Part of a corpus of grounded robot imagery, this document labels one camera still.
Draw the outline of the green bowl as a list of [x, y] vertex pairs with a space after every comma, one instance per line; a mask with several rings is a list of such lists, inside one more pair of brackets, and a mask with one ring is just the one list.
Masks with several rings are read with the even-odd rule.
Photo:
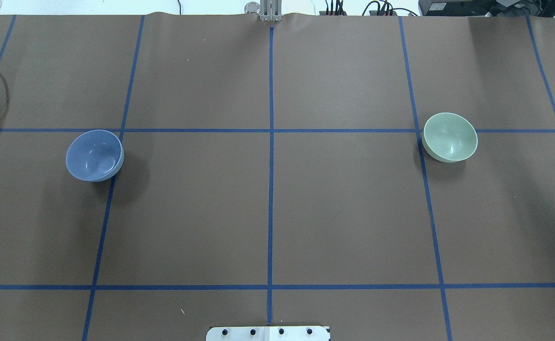
[[454, 163], [474, 155], [478, 138], [470, 121], [458, 114], [442, 112], [427, 119], [423, 126], [421, 143], [435, 160]]

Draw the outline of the blue bowl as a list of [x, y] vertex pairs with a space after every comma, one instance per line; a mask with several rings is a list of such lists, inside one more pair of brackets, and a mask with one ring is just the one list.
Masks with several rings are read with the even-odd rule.
[[122, 168], [125, 151], [108, 130], [90, 130], [75, 138], [65, 154], [65, 166], [75, 179], [90, 183], [108, 180]]

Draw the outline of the black monitor base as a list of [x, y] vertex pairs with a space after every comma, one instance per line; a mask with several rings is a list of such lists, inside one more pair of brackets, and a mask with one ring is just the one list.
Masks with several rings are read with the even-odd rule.
[[423, 17], [555, 16], [555, 0], [419, 0]]

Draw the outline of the aluminium frame post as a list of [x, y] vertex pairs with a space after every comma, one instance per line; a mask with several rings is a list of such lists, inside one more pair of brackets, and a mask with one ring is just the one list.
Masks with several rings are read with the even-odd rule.
[[259, 0], [260, 21], [280, 22], [282, 21], [282, 0]]

